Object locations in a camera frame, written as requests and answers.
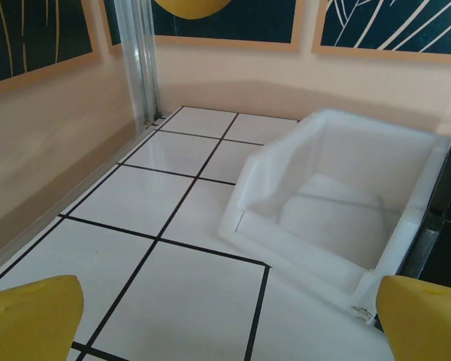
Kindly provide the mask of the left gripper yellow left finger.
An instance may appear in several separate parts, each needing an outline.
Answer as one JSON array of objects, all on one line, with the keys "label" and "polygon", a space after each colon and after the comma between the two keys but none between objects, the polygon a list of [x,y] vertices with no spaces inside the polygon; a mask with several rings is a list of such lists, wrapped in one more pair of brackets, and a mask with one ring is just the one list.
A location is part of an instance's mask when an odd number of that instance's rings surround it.
[{"label": "left gripper yellow left finger", "polygon": [[0,360],[67,359],[83,309],[74,275],[0,291]]}]

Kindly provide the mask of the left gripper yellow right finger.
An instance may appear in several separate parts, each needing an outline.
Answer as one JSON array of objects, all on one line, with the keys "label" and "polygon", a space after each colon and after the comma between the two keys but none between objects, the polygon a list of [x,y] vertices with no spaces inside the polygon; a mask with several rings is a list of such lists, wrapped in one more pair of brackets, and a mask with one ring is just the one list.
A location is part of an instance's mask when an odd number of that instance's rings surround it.
[{"label": "left gripper yellow right finger", "polygon": [[396,360],[451,360],[451,288],[386,276],[377,313]]}]

